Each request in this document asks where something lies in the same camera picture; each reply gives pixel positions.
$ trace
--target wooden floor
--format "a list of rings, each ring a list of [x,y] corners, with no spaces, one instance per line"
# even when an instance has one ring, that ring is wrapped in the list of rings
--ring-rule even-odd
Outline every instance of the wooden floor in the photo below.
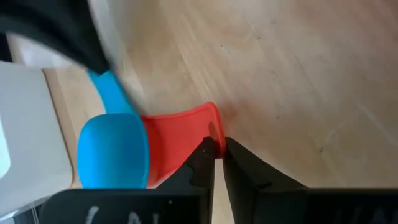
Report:
[[[97,0],[101,38],[144,114],[206,101],[225,131],[310,187],[398,186],[398,3]],[[47,70],[72,159],[103,113],[82,69]],[[220,162],[214,223],[232,223]]]

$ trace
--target white object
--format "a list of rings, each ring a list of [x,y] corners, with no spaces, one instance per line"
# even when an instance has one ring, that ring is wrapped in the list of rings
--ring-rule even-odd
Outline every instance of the white object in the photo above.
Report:
[[[72,61],[66,56],[34,40],[17,34],[7,34],[12,58],[31,68],[67,67]]]
[[[0,178],[0,217],[70,187],[72,168],[41,70],[0,62],[0,130],[0,164],[10,158]]]
[[[18,212],[19,210],[15,210],[13,212],[10,212],[6,215],[3,215],[0,217],[0,224],[14,224],[14,219],[13,216]]]

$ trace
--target wood grain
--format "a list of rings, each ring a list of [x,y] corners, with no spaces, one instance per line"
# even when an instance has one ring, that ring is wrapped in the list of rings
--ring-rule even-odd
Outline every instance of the wood grain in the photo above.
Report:
[[[228,136],[310,187],[396,187],[398,4],[391,0],[92,2],[143,114],[220,108]],[[81,68],[52,71],[78,138],[103,113]],[[75,155],[75,147],[70,148]],[[215,223],[232,223],[217,162]]]

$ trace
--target blue handle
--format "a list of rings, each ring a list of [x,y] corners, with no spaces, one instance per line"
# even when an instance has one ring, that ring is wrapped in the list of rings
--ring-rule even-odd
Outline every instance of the blue handle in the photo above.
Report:
[[[108,70],[102,75],[92,70],[87,72],[102,98],[107,114],[129,113],[138,116],[113,71]]]

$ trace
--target blue plastic piece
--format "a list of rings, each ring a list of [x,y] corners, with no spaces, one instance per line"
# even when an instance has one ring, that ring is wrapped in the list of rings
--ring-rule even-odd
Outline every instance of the blue plastic piece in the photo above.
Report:
[[[101,96],[107,114],[130,113],[138,116],[113,71],[98,75],[89,70],[88,76]]]
[[[85,189],[144,189],[150,169],[144,124],[112,71],[88,74],[107,114],[91,118],[81,130],[80,182]]]

